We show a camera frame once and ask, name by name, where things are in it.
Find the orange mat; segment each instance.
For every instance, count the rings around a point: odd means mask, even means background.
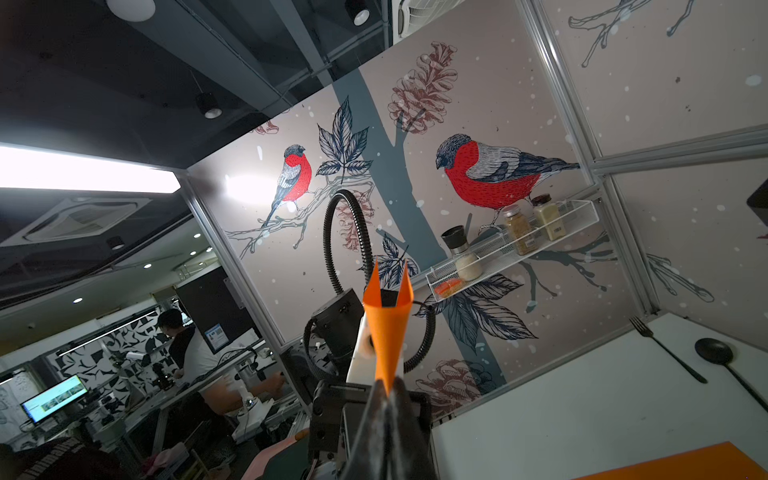
[[[768,472],[731,442],[638,463],[582,480],[768,480]]]

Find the black spoon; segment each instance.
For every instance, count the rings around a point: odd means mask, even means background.
[[[760,398],[760,394],[755,392],[738,373],[728,366],[728,363],[733,360],[733,350],[728,345],[715,339],[700,339],[696,341],[694,348],[701,358],[715,365],[722,365],[727,368],[731,375],[736,377],[741,386],[768,412],[768,403]]]

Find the fork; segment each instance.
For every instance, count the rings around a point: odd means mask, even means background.
[[[699,375],[699,372],[697,372],[696,370],[690,368],[683,360],[677,358],[677,355],[675,355],[674,353],[670,352],[670,350],[666,346],[664,346],[664,344],[662,342],[659,342],[656,339],[656,337],[654,337],[654,333],[650,331],[650,328],[648,328],[648,325],[643,323],[642,320],[640,320],[636,316],[632,316],[632,317],[630,317],[629,321],[632,324],[632,326],[634,327],[634,329],[637,330],[637,332],[640,333],[642,336],[646,336],[648,338],[656,340],[656,343],[658,343],[661,348],[665,349],[667,351],[667,353],[672,355],[672,358],[677,360],[677,363],[680,363],[683,366],[683,368],[686,369],[688,371],[688,373],[690,373],[696,380],[698,380],[699,382],[702,382],[702,383],[707,383],[707,379],[705,379],[704,377]]]

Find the ceiling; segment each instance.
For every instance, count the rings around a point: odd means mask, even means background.
[[[343,0],[155,0],[138,23],[104,0],[7,0],[0,142],[189,167],[389,46],[379,0],[366,1],[358,27]],[[201,91],[221,116],[200,113]],[[114,195],[0,189],[0,243],[78,197]],[[180,193],[121,197],[151,201],[99,235],[0,247],[0,351],[145,298],[204,243],[194,222],[177,228],[190,218]]]
[[[208,242],[197,222],[187,220],[148,247],[116,263],[103,273],[0,310],[0,355],[29,343],[130,306],[180,281],[176,269],[202,261]]]

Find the red breast bird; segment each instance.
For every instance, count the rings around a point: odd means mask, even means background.
[[[266,227],[275,210],[283,202],[299,200],[299,197],[304,195],[310,187],[312,167],[306,159],[305,150],[306,148],[298,144],[286,148],[283,155],[285,163],[283,164],[283,171],[277,178],[277,192],[275,193],[275,200],[272,200],[272,210],[266,216],[264,223],[261,224],[262,227]]]
[[[437,168],[456,193],[478,207],[499,209],[526,198],[533,187],[561,170],[579,168],[559,158],[538,157],[515,147],[492,147],[457,134],[437,150]]]

